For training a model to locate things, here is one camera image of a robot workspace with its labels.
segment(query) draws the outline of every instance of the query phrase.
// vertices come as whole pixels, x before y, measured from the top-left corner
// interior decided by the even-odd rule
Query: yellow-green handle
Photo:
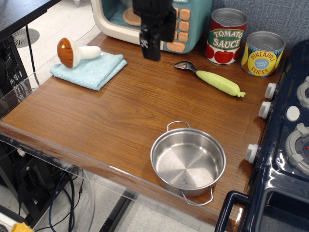
[[[240,91],[240,88],[237,84],[235,84],[234,82],[222,76],[219,76],[211,72],[200,71],[200,70],[197,71],[196,74],[203,81],[207,82],[208,84],[216,87],[217,89],[231,96],[237,96],[239,98],[240,97],[243,98],[246,95],[246,93]]]

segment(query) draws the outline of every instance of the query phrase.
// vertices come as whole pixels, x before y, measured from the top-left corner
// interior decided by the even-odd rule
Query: stainless steel pot
[[[186,123],[188,128],[169,130],[174,123]],[[213,200],[212,186],[223,174],[226,163],[218,141],[184,121],[168,124],[167,132],[153,144],[150,159],[163,187],[183,196],[188,204],[198,206]],[[209,190],[211,199],[205,203],[192,203],[187,199]]]

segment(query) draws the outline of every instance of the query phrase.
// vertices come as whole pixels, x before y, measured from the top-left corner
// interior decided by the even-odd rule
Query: can lid
[[[211,13],[211,18],[226,28],[239,27],[248,22],[248,18],[244,12],[232,8],[214,10]]]
[[[271,31],[256,31],[247,38],[247,43],[255,49],[274,52],[284,49],[286,41],[282,35]]]

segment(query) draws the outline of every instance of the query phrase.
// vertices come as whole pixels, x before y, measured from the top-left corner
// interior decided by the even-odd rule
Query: toy mushroom
[[[101,54],[98,46],[81,46],[68,38],[62,38],[57,46],[58,57],[68,68],[75,68],[82,59],[94,59]]]

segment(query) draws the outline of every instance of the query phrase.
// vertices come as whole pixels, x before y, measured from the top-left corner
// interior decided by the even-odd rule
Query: pineapple slices can
[[[253,76],[272,75],[279,65],[286,41],[282,35],[270,31],[251,33],[246,42],[241,67]]]

